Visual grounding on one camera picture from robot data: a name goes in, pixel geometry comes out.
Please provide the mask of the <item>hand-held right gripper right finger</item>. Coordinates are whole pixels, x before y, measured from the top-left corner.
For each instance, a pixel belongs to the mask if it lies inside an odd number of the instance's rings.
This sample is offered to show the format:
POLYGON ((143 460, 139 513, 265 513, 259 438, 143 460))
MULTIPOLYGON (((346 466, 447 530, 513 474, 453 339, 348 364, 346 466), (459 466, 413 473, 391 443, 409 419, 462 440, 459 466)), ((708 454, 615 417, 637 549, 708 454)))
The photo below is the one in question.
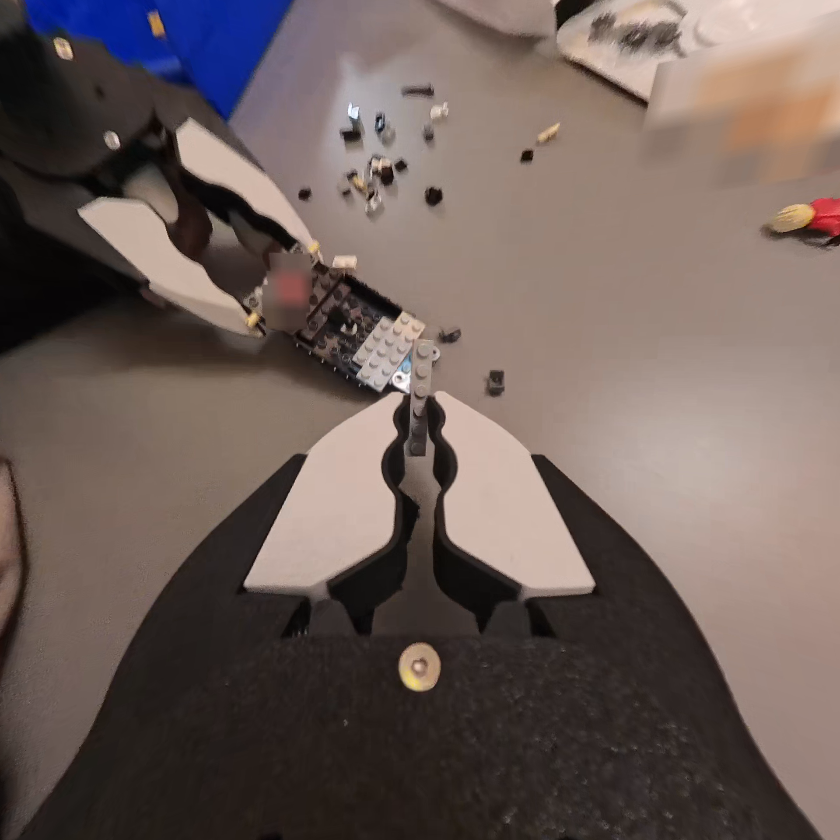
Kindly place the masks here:
POLYGON ((499 583, 500 597, 593 593, 593 575, 526 446, 446 392, 429 407, 441 548, 499 583))

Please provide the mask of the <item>long grey brick plate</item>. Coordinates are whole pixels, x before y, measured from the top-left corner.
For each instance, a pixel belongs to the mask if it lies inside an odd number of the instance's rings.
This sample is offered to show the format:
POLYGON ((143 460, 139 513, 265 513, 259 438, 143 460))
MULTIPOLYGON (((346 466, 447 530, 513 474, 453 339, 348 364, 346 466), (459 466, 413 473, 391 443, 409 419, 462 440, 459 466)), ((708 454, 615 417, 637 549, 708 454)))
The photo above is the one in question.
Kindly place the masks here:
POLYGON ((409 423, 404 446, 406 457, 424 457, 427 450, 427 400, 432 393, 434 363, 438 356, 432 339, 413 342, 409 382, 409 423))

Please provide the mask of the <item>blue plastic storage bin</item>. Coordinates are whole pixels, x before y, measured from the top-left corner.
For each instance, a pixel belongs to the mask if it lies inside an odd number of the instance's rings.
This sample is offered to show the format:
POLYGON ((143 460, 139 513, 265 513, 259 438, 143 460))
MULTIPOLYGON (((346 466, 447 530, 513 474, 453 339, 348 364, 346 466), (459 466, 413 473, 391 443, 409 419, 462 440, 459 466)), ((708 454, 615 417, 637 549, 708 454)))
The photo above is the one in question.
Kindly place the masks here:
POLYGON ((292 1, 26 1, 43 35, 102 43, 123 63, 198 90, 229 119, 292 1), (160 12, 166 38, 147 13, 160 12))

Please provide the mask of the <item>beige sweatshirt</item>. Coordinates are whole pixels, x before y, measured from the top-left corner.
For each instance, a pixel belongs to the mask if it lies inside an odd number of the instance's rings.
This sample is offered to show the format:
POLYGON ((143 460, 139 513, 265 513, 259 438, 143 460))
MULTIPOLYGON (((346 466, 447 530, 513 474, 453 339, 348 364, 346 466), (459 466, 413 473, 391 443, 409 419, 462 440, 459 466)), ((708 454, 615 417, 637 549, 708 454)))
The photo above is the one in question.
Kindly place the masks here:
POLYGON ((16 633, 28 578, 25 522, 14 469, 1 457, 1 667, 16 633))

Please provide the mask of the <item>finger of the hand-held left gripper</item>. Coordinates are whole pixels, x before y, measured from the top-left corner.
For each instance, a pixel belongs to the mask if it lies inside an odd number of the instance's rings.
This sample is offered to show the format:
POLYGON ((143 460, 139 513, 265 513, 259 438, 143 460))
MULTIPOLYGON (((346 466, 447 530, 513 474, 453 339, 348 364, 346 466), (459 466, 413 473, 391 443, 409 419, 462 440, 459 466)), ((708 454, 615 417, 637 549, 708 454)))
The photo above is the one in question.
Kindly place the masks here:
POLYGON ((78 214, 167 304, 229 333, 266 337, 244 303, 266 269, 227 224, 214 219, 208 245, 192 258, 172 243, 164 219, 145 202, 100 197, 78 214))
POLYGON ((257 164, 194 119, 175 131, 187 188, 217 216, 237 216, 285 250, 320 257, 320 246, 276 183, 257 164))

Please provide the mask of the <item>black brick car chassis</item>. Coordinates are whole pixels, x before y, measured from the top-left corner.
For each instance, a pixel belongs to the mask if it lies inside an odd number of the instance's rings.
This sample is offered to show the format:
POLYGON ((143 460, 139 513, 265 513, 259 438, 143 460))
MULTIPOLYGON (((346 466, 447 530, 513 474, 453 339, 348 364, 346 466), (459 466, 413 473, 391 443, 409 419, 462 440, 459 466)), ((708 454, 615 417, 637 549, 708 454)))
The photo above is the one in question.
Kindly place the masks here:
POLYGON ((290 336, 359 387, 409 393, 413 342, 425 338, 424 321, 321 257, 273 245, 264 261, 265 278, 244 303, 266 335, 290 336))

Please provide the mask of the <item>pile of small brick pieces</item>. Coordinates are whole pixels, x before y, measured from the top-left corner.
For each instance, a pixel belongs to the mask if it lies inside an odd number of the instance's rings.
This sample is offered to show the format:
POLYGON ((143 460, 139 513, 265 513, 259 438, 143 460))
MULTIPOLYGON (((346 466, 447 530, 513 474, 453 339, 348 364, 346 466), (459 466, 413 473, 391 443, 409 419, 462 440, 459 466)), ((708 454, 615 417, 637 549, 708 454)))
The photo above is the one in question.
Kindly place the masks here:
MULTIPOLYGON (((401 86, 400 95, 402 98, 429 102, 427 116, 419 128, 419 138, 425 149, 433 150, 437 144, 438 126, 449 115, 448 102, 436 100, 436 89, 431 82, 401 86)), ((345 112, 345 124, 339 129, 340 140, 350 150, 361 149, 365 139, 361 105, 357 101, 349 101, 345 112)), ((397 140, 397 132, 388 112, 374 112, 372 129, 373 139, 379 144, 378 147, 369 154, 365 163, 349 168, 339 180, 341 196, 348 198, 358 194, 363 201, 364 212, 370 218, 381 215, 385 192, 396 185, 397 176, 407 173, 410 168, 405 156, 391 154, 397 140)))

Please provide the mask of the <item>clear bag of dark parts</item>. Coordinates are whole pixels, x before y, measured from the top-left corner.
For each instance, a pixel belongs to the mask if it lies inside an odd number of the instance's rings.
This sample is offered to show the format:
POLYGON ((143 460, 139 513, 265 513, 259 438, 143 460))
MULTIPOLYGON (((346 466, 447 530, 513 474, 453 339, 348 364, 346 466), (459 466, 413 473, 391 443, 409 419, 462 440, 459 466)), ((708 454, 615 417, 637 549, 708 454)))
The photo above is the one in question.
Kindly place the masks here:
POLYGON ((673 53, 682 57, 681 26, 687 15, 686 7, 675 1, 634 2, 622 7, 608 4, 590 22, 586 43, 611 46, 627 54, 673 53))

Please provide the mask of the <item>white wooden book stand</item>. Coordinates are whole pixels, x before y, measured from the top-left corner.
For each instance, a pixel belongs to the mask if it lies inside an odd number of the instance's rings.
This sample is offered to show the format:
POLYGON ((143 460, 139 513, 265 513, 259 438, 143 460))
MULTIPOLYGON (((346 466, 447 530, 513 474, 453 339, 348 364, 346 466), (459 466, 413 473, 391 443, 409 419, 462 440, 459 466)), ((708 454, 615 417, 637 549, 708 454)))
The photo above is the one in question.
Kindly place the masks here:
MULTIPOLYGON (((756 36, 782 34, 825 16, 837 16, 838 1, 675 1, 688 15, 681 26, 685 54, 738 43, 756 36)), ((644 101, 649 99, 659 64, 681 58, 673 53, 653 56, 627 54, 611 46, 589 45, 586 33, 593 17, 608 4, 596 2, 571 17, 558 30, 557 46, 563 58, 581 65, 644 101)))

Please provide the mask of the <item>person's left hand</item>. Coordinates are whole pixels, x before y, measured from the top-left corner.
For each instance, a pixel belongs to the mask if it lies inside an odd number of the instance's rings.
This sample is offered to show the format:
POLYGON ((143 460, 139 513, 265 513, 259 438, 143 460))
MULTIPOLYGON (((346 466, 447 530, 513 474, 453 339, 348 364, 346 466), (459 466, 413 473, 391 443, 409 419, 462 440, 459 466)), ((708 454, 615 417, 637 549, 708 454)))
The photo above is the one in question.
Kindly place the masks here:
POLYGON ((176 206, 175 219, 164 223, 166 232, 185 257, 198 261, 211 240, 212 222, 204 205, 187 188, 177 166, 167 164, 163 175, 176 206))

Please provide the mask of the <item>white printed paper bag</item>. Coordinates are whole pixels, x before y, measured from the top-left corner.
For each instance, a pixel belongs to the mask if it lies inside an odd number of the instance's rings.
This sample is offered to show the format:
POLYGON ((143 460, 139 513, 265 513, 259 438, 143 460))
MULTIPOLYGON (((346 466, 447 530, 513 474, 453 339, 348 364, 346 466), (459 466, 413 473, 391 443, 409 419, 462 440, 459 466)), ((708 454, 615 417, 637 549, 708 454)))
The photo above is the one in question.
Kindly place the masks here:
POLYGON ((558 31, 553 1, 437 1, 437 4, 502 35, 553 39, 558 31))

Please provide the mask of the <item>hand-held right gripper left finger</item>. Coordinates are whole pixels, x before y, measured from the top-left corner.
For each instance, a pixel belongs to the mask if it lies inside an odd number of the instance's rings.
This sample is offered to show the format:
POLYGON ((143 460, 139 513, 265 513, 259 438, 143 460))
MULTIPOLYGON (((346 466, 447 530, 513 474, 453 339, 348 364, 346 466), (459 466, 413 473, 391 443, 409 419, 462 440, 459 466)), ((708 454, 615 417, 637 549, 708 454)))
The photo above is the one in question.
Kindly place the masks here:
POLYGON ((406 574, 401 425, 393 393, 306 453, 248 571, 247 592, 308 599, 389 599, 406 574))

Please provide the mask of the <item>grey desk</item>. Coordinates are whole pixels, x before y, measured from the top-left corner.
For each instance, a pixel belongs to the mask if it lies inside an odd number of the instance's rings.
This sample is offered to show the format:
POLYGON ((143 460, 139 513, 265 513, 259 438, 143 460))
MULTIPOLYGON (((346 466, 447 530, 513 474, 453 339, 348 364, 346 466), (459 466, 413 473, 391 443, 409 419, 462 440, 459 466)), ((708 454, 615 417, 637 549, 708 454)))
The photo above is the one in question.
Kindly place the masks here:
MULTIPOLYGON (((659 564, 766 759, 838 838, 838 249, 760 232, 837 175, 724 186, 700 156, 654 163, 635 101, 429 2, 295 2, 232 124, 292 202, 311 188, 299 213, 325 256, 461 329, 436 387, 548 456, 659 564), (433 150, 429 102, 400 95, 425 82, 449 105, 433 150), (349 101, 361 149, 339 137, 349 101), (378 147, 379 110, 410 167, 370 218, 339 182, 378 147)), ((29 558, 2 683, 15 838, 184 558, 371 399, 285 343, 133 298, 3 355, 1 379, 29 558)))

